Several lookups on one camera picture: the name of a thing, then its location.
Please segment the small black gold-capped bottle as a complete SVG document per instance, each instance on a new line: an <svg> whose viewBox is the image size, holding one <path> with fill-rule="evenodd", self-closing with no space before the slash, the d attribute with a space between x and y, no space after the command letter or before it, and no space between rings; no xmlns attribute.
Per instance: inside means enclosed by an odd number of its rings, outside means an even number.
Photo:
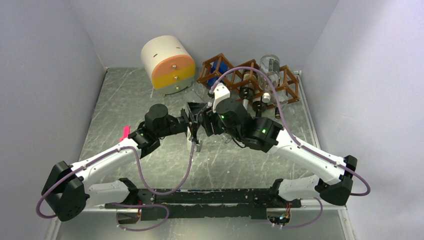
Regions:
<svg viewBox="0 0 424 240"><path fill-rule="evenodd" d="M284 110L284 108L286 107L286 105L289 103L290 96L287 93L287 90L286 89L281 90L281 91L278 91L277 92L277 96L278 96L278 99L275 98L273 100L273 105L275 106L275 108L274 108L274 117L276 119L280 119L281 118L281 114L280 114L280 111L279 111L277 102L279 102L279 104L281 106L281 110Z"/></svg>

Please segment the clear bottle white cap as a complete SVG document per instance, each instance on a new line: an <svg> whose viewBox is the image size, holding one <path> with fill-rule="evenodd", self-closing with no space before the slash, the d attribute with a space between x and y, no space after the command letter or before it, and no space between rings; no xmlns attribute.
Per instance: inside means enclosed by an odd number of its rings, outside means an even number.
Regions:
<svg viewBox="0 0 424 240"><path fill-rule="evenodd" d="M280 59L274 54L266 54L260 59L259 67L261 72L270 79L272 85L277 87L280 81ZM258 75L258 77L262 90L261 100L263 103L269 104L275 100L272 95L271 85L262 75Z"/></svg>

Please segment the brown wooden wine rack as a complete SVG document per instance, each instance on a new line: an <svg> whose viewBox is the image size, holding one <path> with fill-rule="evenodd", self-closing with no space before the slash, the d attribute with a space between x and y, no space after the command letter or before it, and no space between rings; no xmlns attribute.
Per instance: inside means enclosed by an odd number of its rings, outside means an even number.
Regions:
<svg viewBox="0 0 424 240"><path fill-rule="evenodd" d="M235 66L224 56L223 53L220 53L202 63L202 69L200 75L196 80L199 84L204 85L207 89L210 89L215 82L218 80L221 75L226 71L233 69ZM249 80L243 80L243 70L239 69L234 72L231 72L223 77L220 80L220 83L223 83L230 92L234 92L239 95L240 87L249 83ZM263 91L260 87L260 80L258 73L256 72L257 80L252 84L255 86L255 94L253 99L261 98ZM300 100L300 81L295 77L295 75L290 71L287 65L279 67L279 84L275 87L276 91L286 90L289 94L290 99L288 104L298 102Z"/></svg>

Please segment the dark wine bottle red label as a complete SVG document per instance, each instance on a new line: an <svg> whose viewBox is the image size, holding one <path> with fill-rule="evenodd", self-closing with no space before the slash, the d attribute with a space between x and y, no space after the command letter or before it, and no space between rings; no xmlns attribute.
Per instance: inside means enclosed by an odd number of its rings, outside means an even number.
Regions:
<svg viewBox="0 0 424 240"><path fill-rule="evenodd" d="M249 80L248 84L245 84L240 87L240 92L239 92L239 97L242 99L242 104L244 108L247 110L249 106L249 102L252 101L256 92L256 88L253 85L253 82L257 81L257 74L254 71L250 72L250 70L244 69L242 71L242 80L243 81Z"/></svg>

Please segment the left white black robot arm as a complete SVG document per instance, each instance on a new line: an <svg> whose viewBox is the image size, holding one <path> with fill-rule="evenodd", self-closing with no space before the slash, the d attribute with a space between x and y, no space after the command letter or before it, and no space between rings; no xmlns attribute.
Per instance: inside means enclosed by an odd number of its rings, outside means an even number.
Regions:
<svg viewBox="0 0 424 240"><path fill-rule="evenodd" d="M103 204L122 204L126 208L134 207L139 200L138 188L128 179L121 178L109 183L97 181L119 167L135 162L151 154L160 146L160 140L185 133L195 151L199 140L197 131L205 120L205 114L213 111L212 103L187 104L188 112L181 110L180 116L169 114L163 104L150 107L138 128L123 138L115 146L83 161L67 164L61 161L53 166L41 199L37 202L36 213L47 219L41 212L41 204L46 202L53 210L52 218L65 222L73 219L85 208Z"/></svg>

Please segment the green wine bottle white label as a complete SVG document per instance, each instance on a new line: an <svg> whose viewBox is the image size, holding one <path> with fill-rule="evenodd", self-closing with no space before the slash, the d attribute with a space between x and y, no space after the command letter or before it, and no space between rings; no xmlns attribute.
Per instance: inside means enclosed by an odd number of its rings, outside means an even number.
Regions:
<svg viewBox="0 0 424 240"><path fill-rule="evenodd" d="M256 117L261 117L262 114L268 109L268 105L262 101L261 97L252 100L252 109Z"/></svg>

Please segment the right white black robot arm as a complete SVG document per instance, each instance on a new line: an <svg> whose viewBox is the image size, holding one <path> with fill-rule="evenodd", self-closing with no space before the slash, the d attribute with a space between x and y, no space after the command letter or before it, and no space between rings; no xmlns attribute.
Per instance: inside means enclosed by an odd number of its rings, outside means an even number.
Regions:
<svg viewBox="0 0 424 240"><path fill-rule="evenodd" d="M295 142L280 123L268 117L251 116L241 102L232 98L218 103L216 111L206 106L197 119L208 136L228 134L249 149L288 158L313 173L294 180L275 180L269 197L275 207L305 198L321 198L344 206L351 196L358 162L355 157L339 157L305 141Z"/></svg>

